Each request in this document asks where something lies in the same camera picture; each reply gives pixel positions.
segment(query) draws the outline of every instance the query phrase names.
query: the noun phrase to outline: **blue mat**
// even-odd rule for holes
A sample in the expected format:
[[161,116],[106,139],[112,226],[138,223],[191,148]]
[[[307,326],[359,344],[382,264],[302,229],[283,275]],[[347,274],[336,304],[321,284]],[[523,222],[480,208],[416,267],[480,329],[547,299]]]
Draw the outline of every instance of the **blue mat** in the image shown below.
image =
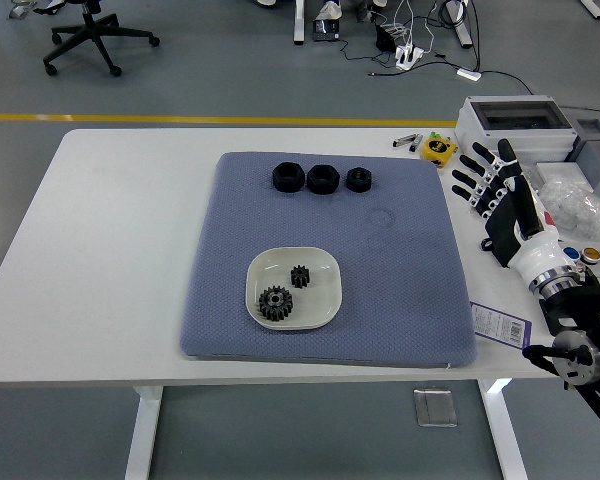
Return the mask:
[[[278,192],[281,162],[333,165],[332,195]],[[353,167],[373,174],[349,191]],[[275,247],[335,257],[342,305],[324,327],[269,330],[245,307],[251,261]],[[180,345],[186,355],[460,366],[476,357],[462,264],[435,166],[426,161],[292,153],[225,154],[217,165],[189,286]]]

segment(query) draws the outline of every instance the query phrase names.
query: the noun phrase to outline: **large black gear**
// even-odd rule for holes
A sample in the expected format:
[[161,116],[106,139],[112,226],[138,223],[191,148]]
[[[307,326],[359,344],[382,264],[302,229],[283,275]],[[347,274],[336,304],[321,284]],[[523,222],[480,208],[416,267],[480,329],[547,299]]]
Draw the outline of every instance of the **large black gear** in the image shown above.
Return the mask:
[[288,317],[293,308],[291,293],[284,287],[269,287],[260,294],[258,299],[260,313],[267,320],[279,322]]
[[291,284],[296,288],[306,287],[309,283],[309,269],[298,265],[291,270]]

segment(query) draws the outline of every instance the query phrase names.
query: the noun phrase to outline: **hex nut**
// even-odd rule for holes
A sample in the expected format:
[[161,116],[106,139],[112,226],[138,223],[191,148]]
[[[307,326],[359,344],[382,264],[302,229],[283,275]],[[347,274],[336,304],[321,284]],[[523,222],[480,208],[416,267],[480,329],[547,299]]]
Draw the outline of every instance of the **hex nut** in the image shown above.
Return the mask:
[[329,195],[336,191],[340,174],[331,165],[315,165],[307,173],[307,187],[317,195]]
[[273,186],[284,193],[294,193],[304,185],[304,170],[294,162],[282,162],[273,169]]
[[347,188],[356,193],[366,192],[371,188],[371,172],[362,167],[352,168],[347,172]]

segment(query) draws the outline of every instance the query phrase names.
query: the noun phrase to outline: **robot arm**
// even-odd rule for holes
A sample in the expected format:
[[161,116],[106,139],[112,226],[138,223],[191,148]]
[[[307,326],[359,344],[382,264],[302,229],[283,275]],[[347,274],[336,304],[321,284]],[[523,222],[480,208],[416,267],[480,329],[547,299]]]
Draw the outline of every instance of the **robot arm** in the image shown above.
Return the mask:
[[[553,220],[522,174],[509,142],[498,143],[498,156],[478,143],[473,149],[488,165],[461,156],[480,179],[454,170],[463,186],[454,185],[453,191],[487,220],[482,249],[520,274],[555,337],[551,347],[531,345],[522,354],[575,388],[600,418],[600,284],[590,272],[582,281],[560,248]],[[501,196],[494,192],[498,181],[506,187]],[[575,326],[567,326],[566,319]]]

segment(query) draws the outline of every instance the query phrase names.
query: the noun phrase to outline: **white box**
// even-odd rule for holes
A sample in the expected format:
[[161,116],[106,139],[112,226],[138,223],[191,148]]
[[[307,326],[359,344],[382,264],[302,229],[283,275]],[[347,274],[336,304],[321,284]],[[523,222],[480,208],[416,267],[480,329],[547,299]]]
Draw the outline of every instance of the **white box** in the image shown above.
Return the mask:
[[481,143],[498,153],[506,138],[521,163],[562,162],[573,149],[575,129],[547,95],[467,97],[455,135],[462,151],[473,156]]

